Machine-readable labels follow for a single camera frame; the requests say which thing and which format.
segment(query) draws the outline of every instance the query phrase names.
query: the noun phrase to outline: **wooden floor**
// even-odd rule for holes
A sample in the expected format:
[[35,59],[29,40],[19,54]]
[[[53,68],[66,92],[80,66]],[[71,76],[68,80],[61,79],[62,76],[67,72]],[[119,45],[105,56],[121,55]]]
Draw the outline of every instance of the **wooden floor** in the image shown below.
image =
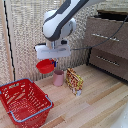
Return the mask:
[[[66,84],[53,86],[52,77],[35,82],[54,102],[41,128],[110,128],[128,102],[128,84],[91,66],[74,70],[84,80],[79,97]],[[0,128],[14,128],[2,104]]]

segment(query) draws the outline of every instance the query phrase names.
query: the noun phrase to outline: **drawer handle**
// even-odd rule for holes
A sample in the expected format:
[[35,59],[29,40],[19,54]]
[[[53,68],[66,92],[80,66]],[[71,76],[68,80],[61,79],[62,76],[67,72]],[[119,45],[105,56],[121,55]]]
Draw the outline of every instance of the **drawer handle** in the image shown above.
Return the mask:
[[101,57],[101,56],[96,56],[98,59],[102,59],[102,60],[104,60],[104,61],[106,61],[106,62],[109,62],[110,64],[114,64],[114,65],[116,65],[116,66],[120,66],[119,64],[117,64],[116,62],[112,62],[112,61],[110,61],[110,60],[107,60],[107,59],[105,59],[105,58],[103,58],[103,57]]
[[[104,39],[108,39],[109,37],[105,37],[105,36],[101,36],[99,34],[92,34],[92,36],[96,36],[96,37],[101,37],[101,38],[104,38]],[[117,41],[119,42],[120,40],[116,39],[116,38],[110,38],[110,40],[112,41]]]

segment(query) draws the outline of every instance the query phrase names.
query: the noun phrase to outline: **basket handle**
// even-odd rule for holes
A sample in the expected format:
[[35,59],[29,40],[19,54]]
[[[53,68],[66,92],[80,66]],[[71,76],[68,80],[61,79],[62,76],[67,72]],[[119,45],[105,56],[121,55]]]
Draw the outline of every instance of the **basket handle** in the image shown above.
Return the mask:
[[13,81],[13,82],[10,82],[10,83],[7,83],[7,84],[0,85],[0,87],[6,86],[6,85],[9,85],[9,84],[15,84],[16,82],[19,82],[19,81],[24,80],[24,79],[28,79],[31,83],[33,83],[33,81],[30,80],[29,78],[23,78],[23,79],[19,79],[19,80],[16,80],[16,81]]
[[31,115],[31,116],[29,116],[29,117],[23,119],[23,120],[17,120],[17,119],[15,118],[15,116],[14,116],[14,114],[13,114],[12,111],[10,111],[10,112],[8,112],[8,113],[11,113],[11,114],[12,114],[12,117],[13,117],[13,119],[14,119],[16,122],[22,123],[22,122],[24,122],[24,121],[26,121],[26,120],[28,120],[28,119],[30,119],[30,118],[32,118],[32,117],[34,117],[34,116],[40,114],[41,112],[44,112],[44,111],[46,111],[46,110],[48,110],[49,108],[52,107],[52,101],[48,98],[47,95],[45,95],[45,97],[48,99],[48,101],[51,103],[51,105],[50,105],[49,107],[47,107],[47,108],[44,108],[44,109],[40,110],[39,112],[37,112],[37,113],[35,113],[35,114],[33,114],[33,115]]

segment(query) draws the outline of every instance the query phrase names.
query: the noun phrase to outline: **drawer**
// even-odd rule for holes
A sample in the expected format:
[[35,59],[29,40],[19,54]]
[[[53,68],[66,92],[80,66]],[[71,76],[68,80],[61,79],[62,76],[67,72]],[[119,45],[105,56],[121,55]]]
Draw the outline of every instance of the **drawer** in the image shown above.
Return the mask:
[[128,60],[92,49],[89,63],[128,80]]
[[[93,46],[104,41],[117,31],[122,24],[121,21],[107,20],[89,17],[87,20],[87,28],[85,32],[85,44]],[[97,46],[99,50],[114,54],[119,57],[128,59],[128,23],[125,23],[120,31],[106,43]]]

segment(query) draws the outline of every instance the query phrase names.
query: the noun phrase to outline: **dresser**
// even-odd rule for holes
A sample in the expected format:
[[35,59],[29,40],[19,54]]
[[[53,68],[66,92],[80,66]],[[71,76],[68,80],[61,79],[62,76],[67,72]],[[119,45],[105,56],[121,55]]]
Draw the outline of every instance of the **dresser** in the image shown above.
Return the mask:
[[[128,15],[128,9],[98,10],[88,17],[85,45],[94,46],[112,36]],[[89,50],[87,65],[92,64],[128,81],[128,20],[110,40]]]

